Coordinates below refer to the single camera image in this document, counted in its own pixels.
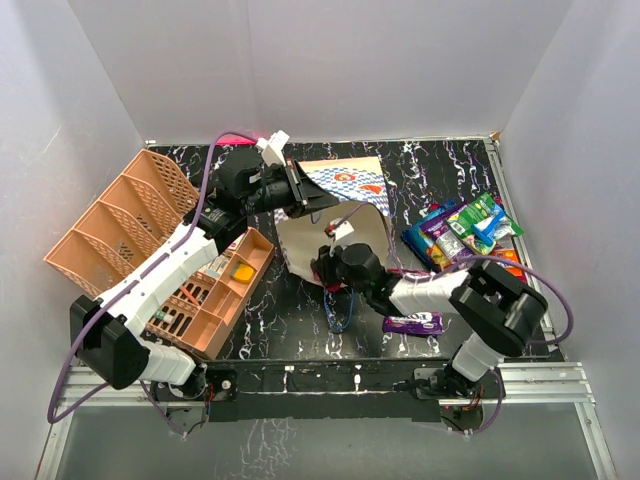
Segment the blue checkered paper bag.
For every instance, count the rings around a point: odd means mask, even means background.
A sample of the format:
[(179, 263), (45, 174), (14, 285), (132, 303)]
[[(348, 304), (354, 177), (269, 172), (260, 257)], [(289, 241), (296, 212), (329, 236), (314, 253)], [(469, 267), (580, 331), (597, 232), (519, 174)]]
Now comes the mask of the blue checkered paper bag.
[(339, 200), (335, 206), (294, 219), (274, 213), (277, 237), (290, 273), (320, 286), (311, 262), (319, 249), (352, 243), (371, 247), (384, 267), (391, 264), (390, 202), (381, 162), (376, 157), (303, 161), (301, 170)]

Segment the red snack pack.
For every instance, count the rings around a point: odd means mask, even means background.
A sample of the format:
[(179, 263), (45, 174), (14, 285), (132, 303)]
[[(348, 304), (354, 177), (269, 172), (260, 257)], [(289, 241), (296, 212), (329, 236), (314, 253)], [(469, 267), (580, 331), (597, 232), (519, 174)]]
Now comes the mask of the red snack pack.
[(346, 287), (346, 284), (340, 280), (335, 271), (314, 271), (313, 278), (324, 290), (331, 293)]

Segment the blue Slendy candy bag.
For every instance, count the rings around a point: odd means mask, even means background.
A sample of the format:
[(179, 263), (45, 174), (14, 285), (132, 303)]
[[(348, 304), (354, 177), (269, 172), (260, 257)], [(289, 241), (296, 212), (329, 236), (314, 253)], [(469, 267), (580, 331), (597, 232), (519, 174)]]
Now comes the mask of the blue Slendy candy bag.
[(422, 230), (422, 225), (456, 206), (454, 200), (432, 204), (421, 211), (423, 218), (401, 233), (402, 241), (432, 272), (439, 273), (450, 262), (435, 241)]

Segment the purple snack bag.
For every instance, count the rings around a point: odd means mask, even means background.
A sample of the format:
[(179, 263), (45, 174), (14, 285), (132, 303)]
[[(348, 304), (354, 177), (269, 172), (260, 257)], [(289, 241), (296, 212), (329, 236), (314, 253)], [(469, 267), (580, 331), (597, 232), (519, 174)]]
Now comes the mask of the purple snack bag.
[(473, 255), (473, 251), (458, 238), (448, 224), (448, 219), (452, 215), (460, 213), (465, 206), (465, 203), (458, 204), (421, 226), (421, 231), (439, 247), (451, 262), (457, 262)]

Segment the blue snack bar wrapper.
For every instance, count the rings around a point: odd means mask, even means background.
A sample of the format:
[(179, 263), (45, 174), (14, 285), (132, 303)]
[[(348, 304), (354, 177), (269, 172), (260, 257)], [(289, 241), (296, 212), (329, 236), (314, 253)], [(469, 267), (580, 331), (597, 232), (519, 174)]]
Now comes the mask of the blue snack bar wrapper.
[(487, 218), (472, 225), (474, 236), (483, 244), (490, 246), (496, 241), (496, 231), (504, 224), (506, 214), (498, 204), (493, 206)]

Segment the dark purple chocolate pack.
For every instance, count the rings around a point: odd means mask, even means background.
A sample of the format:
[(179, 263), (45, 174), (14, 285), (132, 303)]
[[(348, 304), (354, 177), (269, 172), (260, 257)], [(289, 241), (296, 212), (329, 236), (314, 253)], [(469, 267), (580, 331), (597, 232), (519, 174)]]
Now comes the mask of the dark purple chocolate pack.
[(382, 331), (426, 337), (443, 334), (444, 327), (439, 314), (421, 312), (408, 317), (386, 316), (382, 323)]

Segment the green snack pack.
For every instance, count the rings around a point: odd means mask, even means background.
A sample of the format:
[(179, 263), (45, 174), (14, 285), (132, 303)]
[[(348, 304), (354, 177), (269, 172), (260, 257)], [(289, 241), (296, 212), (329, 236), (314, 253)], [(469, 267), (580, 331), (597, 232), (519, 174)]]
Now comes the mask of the green snack pack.
[(489, 193), (457, 207), (445, 221), (458, 239), (479, 255), (489, 255), (503, 238), (524, 233)]

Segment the orange snack bag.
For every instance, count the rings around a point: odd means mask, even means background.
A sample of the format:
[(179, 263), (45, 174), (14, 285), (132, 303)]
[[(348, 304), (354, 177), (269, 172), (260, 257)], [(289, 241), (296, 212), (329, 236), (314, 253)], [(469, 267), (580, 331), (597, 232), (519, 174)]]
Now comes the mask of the orange snack bag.
[(522, 270), (518, 268), (519, 257), (514, 248), (496, 248), (490, 253), (490, 256), (500, 259), (499, 265), (512, 275), (522, 275)]

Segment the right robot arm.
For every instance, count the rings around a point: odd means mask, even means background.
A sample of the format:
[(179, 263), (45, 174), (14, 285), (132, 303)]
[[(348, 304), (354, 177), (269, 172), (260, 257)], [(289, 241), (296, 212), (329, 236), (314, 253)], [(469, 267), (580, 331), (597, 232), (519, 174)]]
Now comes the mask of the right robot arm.
[(488, 258), (464, 270), (404, 277), (382, 266), (369, 245), (356, 243), (321, 247), (311, 269), (323, 286), (346, 286), (385, 317), (446, 313), (466, 322), (472, 334), (446, 366), (413, 382), (427, 395), (471, 395), (504, 358), (524, 353), (548, 309), (539, 292)]

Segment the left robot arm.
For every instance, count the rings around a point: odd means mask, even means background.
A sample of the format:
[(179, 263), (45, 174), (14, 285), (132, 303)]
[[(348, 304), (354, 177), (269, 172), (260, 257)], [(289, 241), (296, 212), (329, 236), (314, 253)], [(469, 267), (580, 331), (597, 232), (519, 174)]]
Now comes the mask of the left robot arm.
[(116, 390), (143, 380), (169, 383), (186, 399), (200, 396), (204, 371), (185, 352), (144, 340), (146, 323), (247, 230), (249, 216), (282, 210), (299, 218), (339, 202), (297, 161), (267, 163), (255, 149), (232, 151), (213, 174), (204, 175), (201, 191), (203, 200), (132, 274), (95, 299), (80, 296), (70, 307), (73, 354)]

